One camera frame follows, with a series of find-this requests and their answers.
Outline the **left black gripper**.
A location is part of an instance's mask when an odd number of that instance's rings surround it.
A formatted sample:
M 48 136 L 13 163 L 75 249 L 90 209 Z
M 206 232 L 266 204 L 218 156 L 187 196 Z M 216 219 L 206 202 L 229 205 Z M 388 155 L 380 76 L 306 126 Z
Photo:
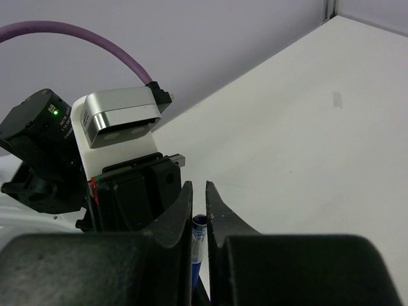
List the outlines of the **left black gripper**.
M 186 158 L 157 152 L 106 166 L 88 180 L 83 232 L 140 231 L 170 208 L 181 191 Z

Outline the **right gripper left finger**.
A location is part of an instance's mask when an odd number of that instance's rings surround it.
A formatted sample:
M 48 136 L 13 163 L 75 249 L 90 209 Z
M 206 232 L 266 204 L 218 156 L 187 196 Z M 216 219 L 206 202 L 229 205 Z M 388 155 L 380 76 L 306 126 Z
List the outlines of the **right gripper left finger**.
M 37 234 L 1 251 L 2 305 L 189 305 L 193 185 L 139 232 Z

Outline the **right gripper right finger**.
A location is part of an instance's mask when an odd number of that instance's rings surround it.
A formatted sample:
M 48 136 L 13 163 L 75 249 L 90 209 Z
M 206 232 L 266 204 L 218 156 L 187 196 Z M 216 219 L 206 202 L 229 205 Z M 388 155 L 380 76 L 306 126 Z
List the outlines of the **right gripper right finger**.
M 358 235 L 265 235 L 206 183 L 213 305 L 401 305 L 373 243 Z

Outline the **blue gel pen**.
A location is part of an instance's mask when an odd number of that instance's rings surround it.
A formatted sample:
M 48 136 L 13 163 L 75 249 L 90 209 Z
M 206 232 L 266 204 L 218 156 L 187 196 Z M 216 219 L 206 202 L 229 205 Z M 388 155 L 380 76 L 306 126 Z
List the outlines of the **blue gel pen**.
M 201 263 L 203 261 L 203 250 L 205 239 L 207 236 L 207 217 L 203 214 L 198 214 L 193 217 L 192 227 L 192 244 L 191 244 L 191 263 L 192 263 L 192 290 L 198 283 Z

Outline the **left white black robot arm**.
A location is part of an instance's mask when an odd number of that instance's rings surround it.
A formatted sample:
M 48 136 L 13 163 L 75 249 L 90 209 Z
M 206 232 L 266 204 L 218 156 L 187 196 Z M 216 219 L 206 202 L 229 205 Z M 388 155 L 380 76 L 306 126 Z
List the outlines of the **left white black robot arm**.
M 158 151 L 152 128 L 171 104 L 156 82 L 88 94 L 73 105 L 40 90 L 1 123 L 21 164 L 1 192 L 42 214 L 85 210 L 84 231 L 139 231 L 178 198 L 184 156 Z

